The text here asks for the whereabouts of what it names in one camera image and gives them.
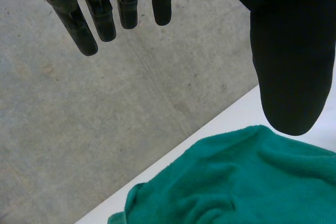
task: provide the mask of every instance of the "teal towel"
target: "teal towel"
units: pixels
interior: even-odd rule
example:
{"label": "teal towel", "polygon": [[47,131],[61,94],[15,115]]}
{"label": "teal towel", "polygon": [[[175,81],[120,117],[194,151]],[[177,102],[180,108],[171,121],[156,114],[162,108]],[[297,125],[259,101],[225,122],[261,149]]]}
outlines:
{"label": "teal towel", "polygon": [[211,136],[136,185],[108,223],[336,224],[336,153],[265,126]]}

